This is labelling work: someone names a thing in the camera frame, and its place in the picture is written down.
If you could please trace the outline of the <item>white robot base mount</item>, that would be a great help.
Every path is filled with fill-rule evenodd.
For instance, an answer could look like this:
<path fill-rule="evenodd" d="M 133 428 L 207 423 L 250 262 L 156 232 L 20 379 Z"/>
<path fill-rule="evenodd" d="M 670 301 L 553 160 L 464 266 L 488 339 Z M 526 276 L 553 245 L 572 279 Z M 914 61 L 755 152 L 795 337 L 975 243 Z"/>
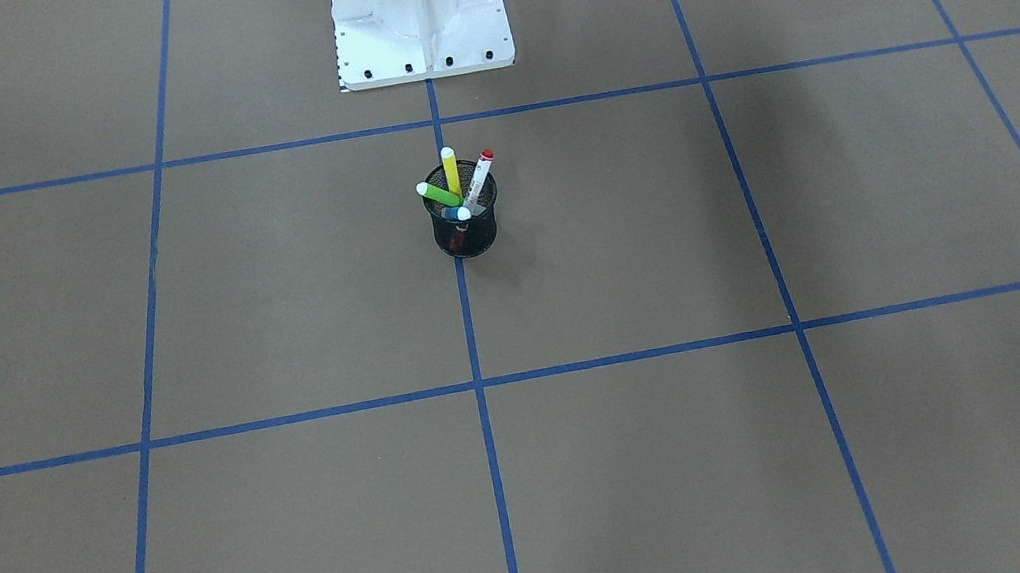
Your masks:
<path fill-rule="evenodd" d="M 517 60 L 505 0 L 330 0 L 345 91 L 507 68 Z"/>

